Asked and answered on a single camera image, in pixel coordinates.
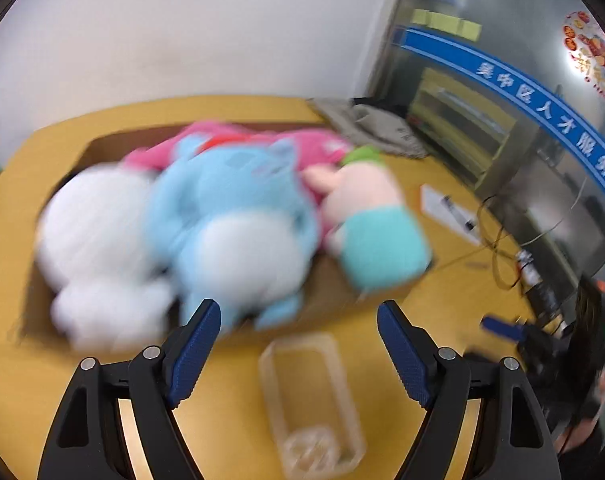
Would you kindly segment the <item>blue plush cat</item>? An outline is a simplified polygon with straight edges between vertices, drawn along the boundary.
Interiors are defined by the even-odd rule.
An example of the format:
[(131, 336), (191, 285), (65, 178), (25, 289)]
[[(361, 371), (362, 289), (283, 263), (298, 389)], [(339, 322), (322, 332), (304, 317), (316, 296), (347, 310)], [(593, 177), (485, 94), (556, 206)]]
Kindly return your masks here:
[(293, 321), (321, 238), (293, 153), (225, 145), (192, 156), (188, 144), (155, 181), (145, 217), (150, 248), (176, 282), (180, 322), (206, 299), (225, 332), (245, 318), (257, 330)]

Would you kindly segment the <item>yellow wooden shelf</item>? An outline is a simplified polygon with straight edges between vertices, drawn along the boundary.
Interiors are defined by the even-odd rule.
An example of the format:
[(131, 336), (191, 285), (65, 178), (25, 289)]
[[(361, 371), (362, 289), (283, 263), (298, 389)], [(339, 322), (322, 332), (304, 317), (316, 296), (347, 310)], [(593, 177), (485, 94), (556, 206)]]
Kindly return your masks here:
[(453, 158), (473, 188), (485, 181), (517, 124), (491, 99), (432, 67), (421, 73), (407, 121)]

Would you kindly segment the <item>blue banner sign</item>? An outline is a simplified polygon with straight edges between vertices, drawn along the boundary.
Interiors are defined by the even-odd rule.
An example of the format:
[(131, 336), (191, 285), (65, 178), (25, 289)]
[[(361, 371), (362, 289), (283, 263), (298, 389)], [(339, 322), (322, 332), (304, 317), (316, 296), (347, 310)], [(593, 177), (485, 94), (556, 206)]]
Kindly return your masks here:
[(563, 144), (605, 192), (605, 138), (551, 90), (490, 54), (424, 29), (398, 27), (392, 44), (451, 68), (518, 107)]

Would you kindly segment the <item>pink teal plush doll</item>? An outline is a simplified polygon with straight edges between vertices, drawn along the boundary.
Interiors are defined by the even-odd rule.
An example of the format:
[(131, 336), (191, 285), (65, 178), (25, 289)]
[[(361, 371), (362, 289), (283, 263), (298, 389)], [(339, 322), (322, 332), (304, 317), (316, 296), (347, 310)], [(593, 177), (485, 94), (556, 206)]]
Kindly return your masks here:
[(323, 245), (354, 288), (397, 287), (428, 270), (432, 250), (427, 237), (374, 148), (355, 148), (337, 165), (309, 166), (301, 177), (321, 197)]

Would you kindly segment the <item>black pen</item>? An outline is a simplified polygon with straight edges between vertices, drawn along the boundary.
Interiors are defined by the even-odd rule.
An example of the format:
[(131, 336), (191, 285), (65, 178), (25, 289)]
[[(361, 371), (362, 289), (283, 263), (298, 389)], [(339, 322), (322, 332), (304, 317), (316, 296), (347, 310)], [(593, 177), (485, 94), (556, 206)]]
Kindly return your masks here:
[(451, 216), (459, 223), (460, 226), (467, 232), (473, 233), (477, 231), (477, 220), (475, 217), (470, 217), (468, 214), (459, 209), (459, 207), (453, 202), (450, 195), (444, 195), (441, 200), (442, 205), (447, 211), (450, 212)]

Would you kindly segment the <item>pink plush bear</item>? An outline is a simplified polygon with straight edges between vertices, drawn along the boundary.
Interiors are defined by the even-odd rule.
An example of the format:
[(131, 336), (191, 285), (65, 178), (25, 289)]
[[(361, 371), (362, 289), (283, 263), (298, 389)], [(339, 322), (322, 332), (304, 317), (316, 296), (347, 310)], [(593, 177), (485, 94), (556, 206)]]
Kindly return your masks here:
[(225, 145), (255, 145), (266, 148), (275, 144), (278, 151), (288, 148), (293, 153), (300, 185), (310, 200), (313, 200), (316, 218), (321, 228), (321, 240), (323, 240), (328, 228), (319, 215), (322, 195), (313, 191), (302, 180), (301, 174), (304, 169), (315, 165), (337, 167), (342, 159), (354, 150), (354, 146), (336, 132), (323, 128), (302, 128), (280, 132), (254, 131), (230, 122), (206, 120), (206, 122), (193, 122), (175, 136), (150, 148), (135, 148), (124, 156), (122, 162), (135, 169), (165, 170), (176, 159), (176, 147), (183, 139), (190, 140), (188, 155), (192, 156)]

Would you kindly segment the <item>grey folded cloth bag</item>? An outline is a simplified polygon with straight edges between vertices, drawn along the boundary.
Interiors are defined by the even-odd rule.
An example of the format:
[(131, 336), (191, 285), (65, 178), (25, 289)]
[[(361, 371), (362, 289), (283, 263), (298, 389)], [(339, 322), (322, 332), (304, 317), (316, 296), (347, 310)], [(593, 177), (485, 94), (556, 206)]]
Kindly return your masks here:
[(345, 140), (386, 154), (424, 159), (429, 153), (407, 122), (387, 110), (348, 100), (313, 98), (309, 106)]

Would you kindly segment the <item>yellow sticky notes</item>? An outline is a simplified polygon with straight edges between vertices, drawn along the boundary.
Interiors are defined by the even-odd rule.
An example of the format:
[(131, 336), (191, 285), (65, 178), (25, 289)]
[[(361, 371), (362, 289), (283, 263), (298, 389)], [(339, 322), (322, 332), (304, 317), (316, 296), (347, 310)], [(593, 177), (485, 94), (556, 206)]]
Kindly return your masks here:
[(411, 24), (426, 26), (438, 30), (438, 32), (459, 36), (471, 42), (476, 42), (479, 39), (482, 28), (479, 23), (425, 9), (415, 9), (413, 11)]

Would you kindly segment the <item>clear plastic phone case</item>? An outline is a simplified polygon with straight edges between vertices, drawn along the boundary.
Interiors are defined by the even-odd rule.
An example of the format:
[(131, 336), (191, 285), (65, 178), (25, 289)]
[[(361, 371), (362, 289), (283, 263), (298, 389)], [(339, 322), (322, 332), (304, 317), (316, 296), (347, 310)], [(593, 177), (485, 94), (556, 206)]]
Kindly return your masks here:
[(288, 479), (339, 479), (366, 452), (360, 417), (335, 339), (278, 338), (259, 358), (264, 404)]

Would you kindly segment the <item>white paper sheet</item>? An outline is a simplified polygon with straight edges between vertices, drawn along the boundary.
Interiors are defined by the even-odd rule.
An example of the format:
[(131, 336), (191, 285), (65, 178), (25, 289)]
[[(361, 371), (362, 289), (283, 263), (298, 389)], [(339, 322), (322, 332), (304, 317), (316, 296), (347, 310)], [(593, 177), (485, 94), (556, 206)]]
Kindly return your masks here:
[[(444, 226), (451, 232), (464, 238), (464, 240), (467, 240), (467, 242), (473, 246), (480, 246), (481, 240), (479, 228), (477, 227), (476, 232), (467, 233), (451, 216), (450, 212), (447, 211), (447, 209), (445, 209), (442, 205), (441, 200), (443, 196), (444, 194), (438, 192), (436, 188), (432, 188), (428, 184), (423, 184), (421, 186), (421, 213), (427, 218), (438, 222), (440, 226)], [(455, 204), (464, 212), (464, 214), (468, 214), (470, 217), (475, 217), (478, 224), (477, 214), (474, 214), (458, 203)]]

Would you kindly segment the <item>red festive window sticker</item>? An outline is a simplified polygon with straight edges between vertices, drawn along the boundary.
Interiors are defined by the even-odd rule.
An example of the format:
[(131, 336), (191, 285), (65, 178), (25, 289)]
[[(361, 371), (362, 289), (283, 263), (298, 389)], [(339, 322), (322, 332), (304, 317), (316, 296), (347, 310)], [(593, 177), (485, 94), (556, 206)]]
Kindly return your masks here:
[(571, 68), (605, 99), (605, 32), (581, 10), (565, 16), (563, 34)]

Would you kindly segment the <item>white panda plush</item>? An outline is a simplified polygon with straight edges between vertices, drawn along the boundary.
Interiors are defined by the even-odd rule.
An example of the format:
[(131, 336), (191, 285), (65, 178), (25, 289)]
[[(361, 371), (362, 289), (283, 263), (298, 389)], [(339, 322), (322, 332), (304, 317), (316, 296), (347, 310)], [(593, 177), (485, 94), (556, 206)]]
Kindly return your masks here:
[(54, 292), (53, 325), (77, 351), (124, 351), (165, 335), (176, 292), (144, 237), (154, 175), (86, 168), (43, 208), (36, 260)]

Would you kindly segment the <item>brown cardboard box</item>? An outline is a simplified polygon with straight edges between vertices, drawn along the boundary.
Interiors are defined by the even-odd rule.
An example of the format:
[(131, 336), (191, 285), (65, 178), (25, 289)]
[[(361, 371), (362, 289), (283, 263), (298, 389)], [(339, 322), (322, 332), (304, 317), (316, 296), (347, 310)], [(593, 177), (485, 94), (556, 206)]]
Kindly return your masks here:
[[(122, 162), (122, 159), (118, 160), (118, 162), (116, 162), (116, 163), (124, 165), (124, 163)], [(145, 169), (136, 169), (136, 170), (143, 170), (143, 171), (151, 172), (155, 177), (155, 181), (161, 175), (161, 172), (164, 171), (164, 170), (156, 171), (156, 170), (145, 170)], [(58, 188), (56, 188), (56, 190), (51, 194), (50, 198), (68, 180), (62, 182), (58, 186)], [(148, 203), (146, 206), (145, 217), (147, 214)], [(154, 256), (154, 254), (152, 252), (152, 248), (150, 248), (150, 243), (148, 243), (147, 235), (145, 233), (145, 217), (144, 217), (145, 242), (146, 242), (148, 249)], [(164, 268), (166, 277), (169, 279), (169, 281), (171, 282), (171, 284), (173, 286), (174, 291), (176, 292), (176, 299), (174, 299), (173, 305), (169, 311), (168, 330), (170, 330), (170, 327), (172, 324), (181, 324), (182, 325), (182, 323), (180, 322), (181, 298), (179, 295), (179, 291), (176, 288), (176, 282), (173, 281), (170, 271), (158, 259), (157, 259), (157, 261)], [(43, 277), (43, 275), (40, 272), (39, 267), (37, 265), (36, 242), (34, 242), (34, 263), (36, 264), (36, 267), (37, 267), (40, 275), (42, 276), (43, 281), (45, 281), (45, 278)], [(390, 290), (390, 289), (395, 289), (398, 287), (405, 287), (405, 286), (413, 283), (414, 281), (402, 284), (397, 287), (392, 287), (392, 288), (387, 288), (387, 289), (382, 289), (382, 290), (375, 290), (375, 292), (387, 292), (387, 290)], [(52, 301), (53, 301), (53, 299), (55, 297), (55, 292), (50, 286), (48, 286), (48, 288), (51, 291)], [(309, 274), (308, 274), (307, 278), (305, 279), (303, 287), (302, 287), (302, 307), (301, 307), (299, 313), (297, 314), (296, 318), (293, 319), (293, 321), (290, 321), (286, 324), (270, 327), (270, 328), (275, 328), (275, 327), (280, 327), (283, 325), (292, 324), (293, 322), (296, 322), (296, 321), (307, 321), (307, 320), (310, 320), (310, 318), (318, 318), (321, 314), (323, 314), (325, 312), (331, 312), (331, 311), (337, 310), (342, 304), (348, 304), (348, 302), (351, 302), (352, 300), (354, 300), (355, 297), (357, 297), (357, 295), (371, 295), (371, 294), (375, 294), (375, 292), (360, 292), (360, 290), (357, 290), (356, 288), (354, 288), (351, 285), (351, 283), (349, 282), (348, 278), (345, 276), (345, 272), (342, 271), (339, 261), (332, 254), (327, 252), (327, 250), (325, 249), (325, 247), (323, 245), (323, 240), (319, 239), (319, 248), (317, 248), (317, 251), (313, 256)], [(238, 325), (234, 328), (234, 330), (237, 330), (237, 328), (240, 328), (240, 326), (243, 326), (243, 325), (248, 325), (252, 328), (255, 328), (254, 320), (252, 318), (245, 318), (244, 321), (240, 323), (240, 325)]]

